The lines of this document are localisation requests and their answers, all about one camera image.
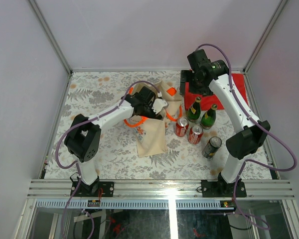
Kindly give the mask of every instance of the floral tablecloth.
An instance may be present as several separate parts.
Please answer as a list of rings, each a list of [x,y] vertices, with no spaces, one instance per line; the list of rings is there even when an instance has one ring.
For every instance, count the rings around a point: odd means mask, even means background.
[[[173,71],[74,73],[44,178],[65,179],[76,172],[76,167],[63,170],[55,162],[56,144],[76,115],[94,115],[112,106],[134,81],[156,83],[164,80],[178,89],[179,79],[180,72]],[[215,179],[228,157],[224,142],[234,134],[226,112],[217,111],[215,125],[204,132],[202,143],[198,145],[190,144],[186,137],[177,137],[174,127],[175,123],[170,123],[166,130],[168,153],[139,158],[134,131],[123,121],[119,122],[102,132],[99,151],[94,157],[95,170],[102,179]],[[223,145],[212,160],[207,160],[202,157],[202,150],[212,136],[220,137]],[[267,163],[263,148],[251,157]],[[75,160],[63,143],[59,158],[63,165]],[[242,178],[271,179],[271,175],[269,170],[248,162]]]

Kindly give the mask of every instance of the white wall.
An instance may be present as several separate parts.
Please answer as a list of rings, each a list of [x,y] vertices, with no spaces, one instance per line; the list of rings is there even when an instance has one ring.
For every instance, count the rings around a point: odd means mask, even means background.
[[[264,120],[299,160],[299,0],[289,1],[249,71],[249,78]],[[282,146],[271,140],[277,164],[292,165]],[[282,174],[290,179],[299,206],[299,164]]]
[[[71,67],[103,70],[187,69],[201,43],[243,68],[279,1],[37,0]]]
[[[0,0],[0,239],[38,176],[67,74],[25,0]]]

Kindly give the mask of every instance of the green glass bottle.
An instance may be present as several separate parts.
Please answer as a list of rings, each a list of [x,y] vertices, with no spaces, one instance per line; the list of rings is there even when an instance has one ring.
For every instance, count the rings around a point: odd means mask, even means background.
[[[211,108],[208,111],[206,111],[203,117],[201,118],[200,125],[204,129],[210,129],[214,125],[216,121],[216,110],[217,105],[213,104]]]
[[[190,108],[186,113],[188,120],[191,122],[196,122],[200,117],[200,112],[201,112],[200,101],[201,101],[201,97],[197,96],[195,102],[190,106]]]

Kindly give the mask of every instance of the red soda can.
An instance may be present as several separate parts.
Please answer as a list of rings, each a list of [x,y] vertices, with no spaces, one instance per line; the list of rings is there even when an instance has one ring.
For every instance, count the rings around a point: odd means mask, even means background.
[[[188,141],[192,144],[198,144],[203,134],[204,132],[202,126],[195,124],[192,128],[190,128]]]
[[[188,130],[188,120],[185,117],[181,117],[176,122],[176,130],[175,133],[178,137],[184,137]]]

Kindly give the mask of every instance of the orange tag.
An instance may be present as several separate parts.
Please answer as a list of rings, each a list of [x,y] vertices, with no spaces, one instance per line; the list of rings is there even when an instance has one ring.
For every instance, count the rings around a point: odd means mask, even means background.
[[[166,92],[173,96],[176,94],[177,90],[174,87],[171,87]]]

